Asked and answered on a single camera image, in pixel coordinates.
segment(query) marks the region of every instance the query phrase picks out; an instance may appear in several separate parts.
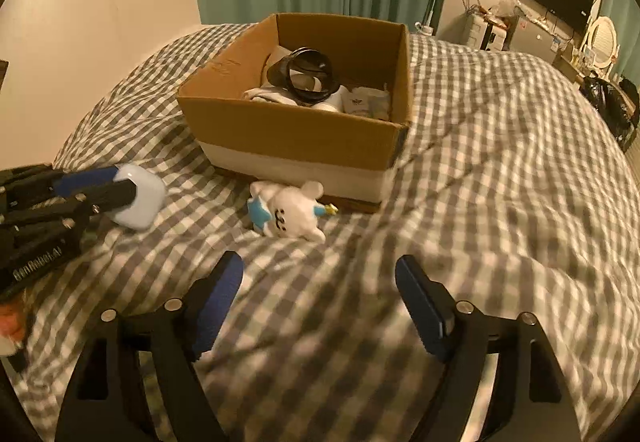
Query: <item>bed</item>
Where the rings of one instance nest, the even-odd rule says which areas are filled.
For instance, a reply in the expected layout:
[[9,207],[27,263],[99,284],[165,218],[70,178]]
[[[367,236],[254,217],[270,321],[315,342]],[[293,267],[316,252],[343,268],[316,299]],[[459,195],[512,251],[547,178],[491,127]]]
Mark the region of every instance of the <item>bed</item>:
[[[324,245],[261,237],[247,183],[216,173],[175,99],[247,27],[206,28],[164,47],[58,154],[56,167],[70,170],[139,164],[164,180],[168,199],[146,232],[97,219],[83,255],[31,289],[30,365],[14,386],[43,439],[53,440],[92,316],[153,310],[235,250],[244,281],[196,364],[232,440],[409,439],[442,367],[394,285],[405,253],[485,313],[534,312],[580,430],[596,440],[640,379],[640,197],[590,104],[535,57],[412,36],[413,124],[381,211],[322,218]],[[141,357],[158,434],[171,440],[152,361]],[[490,385],[487,370],[466,440],[478,434]]]

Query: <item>white stuffed animal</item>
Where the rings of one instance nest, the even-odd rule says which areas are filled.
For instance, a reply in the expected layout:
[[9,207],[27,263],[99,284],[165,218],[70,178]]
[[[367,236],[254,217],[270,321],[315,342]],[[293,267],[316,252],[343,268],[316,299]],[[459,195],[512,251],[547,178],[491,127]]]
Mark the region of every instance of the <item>white stuffed animal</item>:
[[334,215],[337,209],[316,201],[324,191],[320,182],[306,182],[300,188],[254,182],[250,191],[247,207],[255,232],[265,236],[302,236],[324,243],[324,233],[318,229],[318,216]]

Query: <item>blue star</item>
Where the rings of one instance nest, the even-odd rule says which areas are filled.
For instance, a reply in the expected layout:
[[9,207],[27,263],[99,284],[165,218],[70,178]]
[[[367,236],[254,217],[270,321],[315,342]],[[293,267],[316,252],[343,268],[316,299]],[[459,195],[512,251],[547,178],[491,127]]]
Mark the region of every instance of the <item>blue star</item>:
[[249,209],[249,218],[258,229],[262,230],[264,224],[272,219],[271,213],[262,206],[262,200],[259,197],[249,198],[246,206]]

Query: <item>sticker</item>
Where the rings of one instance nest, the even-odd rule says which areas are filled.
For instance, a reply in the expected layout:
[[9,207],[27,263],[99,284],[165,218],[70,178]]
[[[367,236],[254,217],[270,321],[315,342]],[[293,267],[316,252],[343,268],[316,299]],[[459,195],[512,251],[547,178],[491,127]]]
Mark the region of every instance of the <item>sticker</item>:
[[369,98],[353,95],[349,93],[347,97],[342,99],[344,104],[344,112],[349,115],[358,115],[359,117],[369,116]]
[[554,37],[554,42],[551,43],[551,51],[557,52],[559,48],[560,48],[560,38]]

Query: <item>cardboard box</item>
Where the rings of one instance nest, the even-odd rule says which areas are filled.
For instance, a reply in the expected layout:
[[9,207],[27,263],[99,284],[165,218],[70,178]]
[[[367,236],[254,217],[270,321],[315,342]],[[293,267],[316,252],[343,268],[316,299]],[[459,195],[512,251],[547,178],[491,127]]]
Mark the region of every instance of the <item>cardboard box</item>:
[[[391,93],[390,121],[243,100],[260,86],[274,47],[326,54],[341,84]],[[413,87],[404,25],[331,14],[274,14],[249,28],[178,91],[178,103],[212,164],[300,186],[317,180],[326,201],[375,212],[391,191],[411,119]]]

